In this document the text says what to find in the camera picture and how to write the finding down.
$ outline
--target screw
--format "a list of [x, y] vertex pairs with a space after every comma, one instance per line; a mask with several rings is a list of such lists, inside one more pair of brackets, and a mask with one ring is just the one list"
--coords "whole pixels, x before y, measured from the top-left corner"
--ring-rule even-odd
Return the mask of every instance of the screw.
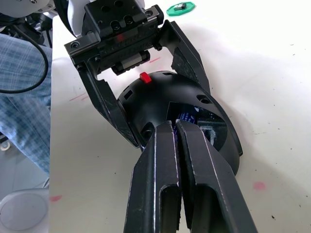
[[128, 18], [126, 21], [125, 21], [126, 24], [131, 24], [133, 23], [132, 19]]
[[81, 72], [83, 70], [83, 65], [77, 65], [76, 68], [79, 72]]
[[96, 57], [95, 57], [95, 61], [96, 61], [96, 62], [100, 62], [100, 61], [101, 61], [101, 57], [100, 57], [100, 56], [96, 56]]
[[114, 23], [111, 24], [111, 27], [112, 27], [112, 29], [115, 30], [115, 31], [120, 29], [120, 25], [119, 25], [119, 23], [116, 22], [116, 21], [115, 21]]
[[70, 46], [75, 49], [80, 46], [80, 43], [78, 41], [73, 41]]
[[161, 51], [162, 50], [162, 46], [158, 43], [158, 44], [155, 44], [155, 49], [158, 50], [158, 51]]
[[154, 13], [153, 13], [152, 11], [148, 10], [148, 11], [145, 12], [145, 14], [146, 14], [147, 17], [150, 17], [150, 16], [152, 16]]

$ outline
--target black cable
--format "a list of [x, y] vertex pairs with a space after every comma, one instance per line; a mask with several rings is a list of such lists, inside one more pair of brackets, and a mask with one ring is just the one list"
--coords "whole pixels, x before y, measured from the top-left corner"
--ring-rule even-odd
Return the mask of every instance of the black cable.
[[21, 90], [1, 90], [0, 89], [0, 93], [5, 93], [5, 94], [18, 94], [18, 93], [23, 93], [26, 91], [30, 91], [35, 89], [36, 87], [38, 87], [41, 83], [43, 83], [43, 81], [45, 80], [45, 78], [47, 77], [48, 74], [48, 70], [49, 70], [49, 61], [48, 58], [46, 56], [46, 54], [44, 53], [43, 49], [34, 41], [32, 40], [28, 35], [26, 35], [24, 32], [22, 32], [16, 25], [12, 25], [11, 26], [20, 36], [24, 37], [26, 40], [28, 40], [33, 46], [35, 46], [39, 52], [42, 54], [43, 56], [43, 60], [44, 60], [44, 72], [43, 75], [41, 77], [41, 79], [34, 85], [27, 87], [25, 89], [21, 89]]
[[46, 30], [45, 32], [47, 33], [47, 38], [48, 38], [48, 41], [49, 41], [49, 46], [50, 46], [50, 48], [52, 48], [52, 41], [51, 41], [51, 37], [50, 37], [50, 31]]

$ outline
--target screw hole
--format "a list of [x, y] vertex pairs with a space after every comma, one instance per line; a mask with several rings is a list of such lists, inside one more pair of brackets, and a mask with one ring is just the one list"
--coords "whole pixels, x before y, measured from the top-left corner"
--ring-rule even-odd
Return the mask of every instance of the screw hole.
[[122, 7], [123, 6], [123, 1], [115, 1], [115, 6], [117, 7]]
[[95, 61], [96, 61], [96, 62], [100, 62], [100, 61], [101, 61], [101, 57], [100, 57], [100, 56], [96, 56], [96, 57], [95, 57]]
[[131, 16], [125, 16], [124, 21], [126, 24], [132, 24], [133, 23], [133, 19]]
[[71, 48], [75, 49], [80, 46], [80, 43], [78, 41], [73, 41], [70, 46]]
[[120, 24], [117, 21], [112, 21], [110, 25], [111, 25], [112, 29], [115, 31], [120, 29]]
[[210, 103], [209, 99], [205, 95], [197, 95], [197, 99], [204, 104]]
[[144, 128], [141, 130], [141, 135], [143, 138], [145, 138], [146, 141], [149, 140], [149, 138], [152, 136], [153, 132], [155, 130], [155, 127], [151, 122], [148, 122]]
[[103, 6], [102, 7], [102, 12], [108, 12], [110, 11], [110, 7], [109, 6]]
[[150, 16], [152, 16], [154, 13], [152, 12], [152, 11], [150, 11], [150, 10], [148, 10], [148, 11], [146, 11], [145, 12], [145, 15], [147, 16], [147, 17], [150, 17]]

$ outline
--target white table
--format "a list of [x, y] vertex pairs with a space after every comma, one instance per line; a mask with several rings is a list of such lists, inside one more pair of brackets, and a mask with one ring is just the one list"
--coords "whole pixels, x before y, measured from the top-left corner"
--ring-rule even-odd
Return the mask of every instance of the white table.
[[[163, 11], [175, 1], [147, 0]], [[308, 3], [195, 1], [175, 20], [201, 54], [212, 95], [240, 137], [237, 180], [260, 233], [311, 232], [311, 34]], [[92, 106], [53, 21], [50, 233], [123, 232], [140, 156]], [[116, 97], [143, 71], [170, 69], [167, 51], [108, 80]], [[186, 233], [182, 217], [180, 232]]]

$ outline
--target blue plaid fabric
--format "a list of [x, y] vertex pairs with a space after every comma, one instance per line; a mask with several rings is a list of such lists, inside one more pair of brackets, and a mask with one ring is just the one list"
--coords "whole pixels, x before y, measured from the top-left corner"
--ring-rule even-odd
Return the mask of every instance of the blue plaid fabric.
[[[49, 174], [52, 50], [42, 49], [49, 60], [45, 81], [26, 93], [0, 93], [0, 132]], [[29, 87], [41, 78], [43, 71], [42, 55], [32, 44], [0, 34], [0, 89]]]

